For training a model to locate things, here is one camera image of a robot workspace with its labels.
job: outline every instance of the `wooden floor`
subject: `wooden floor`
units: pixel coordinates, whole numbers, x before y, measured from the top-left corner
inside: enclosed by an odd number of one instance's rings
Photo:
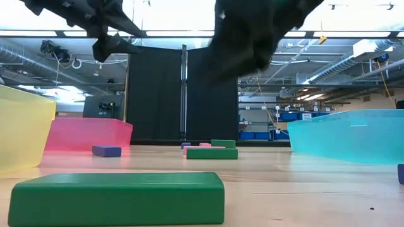
[[[46,153],[38,168],[0,175],[0,226],[13,185],[50,173],[217,172],[231,227],[403,226],[404,187],[396,166],[371,166],[292,154],[289,148],[239,148],[239,160],[186,160],[178,147],[133,146],[122,158]]]

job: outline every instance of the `green block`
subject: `green block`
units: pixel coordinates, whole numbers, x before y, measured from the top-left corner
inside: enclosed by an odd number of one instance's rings
[[[188,148],[187,159],[219,159],[236,160],[239,152],[235,148]]]
[[[233,140],[220,140],[220,139],[212,139],[210,141],[212,146],[223,146],[225,148],[235,148],[235,141]]]
[[[55,174],[15,185],[8,224],[137,226],[222,224],[216,173]]]

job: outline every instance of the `cable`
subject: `cable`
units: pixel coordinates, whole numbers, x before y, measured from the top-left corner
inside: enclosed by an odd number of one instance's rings
[[[261,85],[259,84],[259,78],[258,78],[258,76],[257,76],[257,84],[258,84],[259,93],[261,94],[262,97],[264,97],[264,96],[263,96],[263,92],[262,92],[262,90],[261,90]],[[277,129],[279,129],[279,127],[278,127],[278,126],[275,124],[275,122],[273,121],[273,119],[272,119],[272,117],[271,117],[271,113],[270,113],[270,111],[268,110],[268,107],[266,106],[265,101],[264,101],[263,103],[264,103],[264,105],[265,105],[266,112],[268,113],[269,119],[271,120],[272,124],[273,124]],[[289,134],[287,134],[287,133],[284,132],[283,130],[280,130],[280,131],[281,131],[282,133],[284,133],[285,135],[289,136]]]
[[[56,54],[55,54],[55,52],[53,52],[53,55],[55,56],[55,58],[56,58],[56,60],[57,60],[57,71],[56,71],[56,88],[58,88],[58,84],[59,84],[59,65],[60,65],[60,62],[59,62],[59,59],[57,58],[57,56],[56,56]]]
[[[376,61],[376,62],[377,62],[377,66],[379,67],[379,69],[381,69],[380,62],[379,61]],[[383,79],[383,84],[384,84],[384,87],[386,88],[387,94],[389,95],[390,100],[394,103],[394,106],[396,107],[396,102],[393,100],[393,97],[391,97],[390,91],[389,91],[389,89],[387,87],[387,84],[386,84],[386,81],[384,80],[383,71],[381,71],[380,74],[381,74],[381,78]]]

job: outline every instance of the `black curtain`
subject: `black curtain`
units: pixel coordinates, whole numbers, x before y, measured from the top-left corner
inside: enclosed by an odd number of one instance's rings
[[[188,140],[237,140],[237,79],[216,86],[198,79],[198,64],[204,60],[205,51],[203,48],[188,52],[186,137]]]
[[[181,51],[141,47],[131,55],[127,122],[132,140],[179,139]]]

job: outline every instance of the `purple block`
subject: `purple block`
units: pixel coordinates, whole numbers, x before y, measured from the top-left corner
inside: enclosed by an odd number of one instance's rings
[[[101,157],[121,157],[122,148],[116,146],[93,146],[93,154]]]
[[[404,185],[404,164],[398,164],[398,181]]]
[[[184,149],[184,146],[190,146],[191,143],[184,142],[181,144],[181,149]]]

